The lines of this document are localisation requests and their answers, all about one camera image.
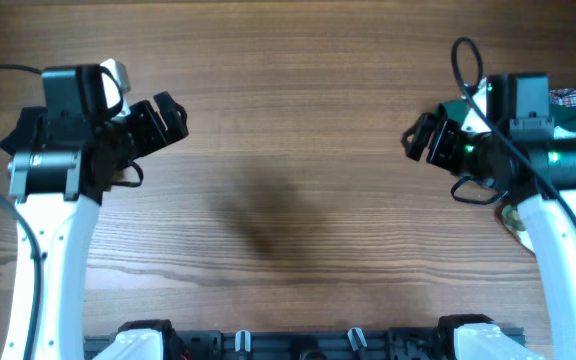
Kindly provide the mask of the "white beige garment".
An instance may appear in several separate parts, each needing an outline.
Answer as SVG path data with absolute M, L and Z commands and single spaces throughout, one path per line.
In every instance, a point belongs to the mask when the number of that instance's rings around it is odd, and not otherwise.
M 501 225 L 514 237 L 514 239 L 530 253 L 534 248 L 530 236 L 522 223 L 516 206 L 510 203 L 499 205 L 495 210 L 495 216 Z

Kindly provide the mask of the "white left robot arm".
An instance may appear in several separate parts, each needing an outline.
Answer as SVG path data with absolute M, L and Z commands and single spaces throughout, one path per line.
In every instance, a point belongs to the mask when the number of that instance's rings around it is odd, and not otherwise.
M 49 67 L 45 102 L 22 109 L 0 143 L 9 154 L 17 218 L 13 300 L 6 359 L 84 355 L 86 265 L 104 194 L 116 174 L 188 134 L 183 106 L 169 93 L 128 104 L 125 66 Z

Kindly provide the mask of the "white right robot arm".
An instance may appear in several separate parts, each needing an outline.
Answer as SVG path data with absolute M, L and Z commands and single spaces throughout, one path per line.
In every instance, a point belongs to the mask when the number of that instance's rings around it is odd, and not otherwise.
M 446 106 L 404 135 L 406 154 L 508 198 L 536 257 L 553 354 L 576 359 L 576 136 L 559 137 L 544 73 L 489 76 L 464 95 L 466 115 Z

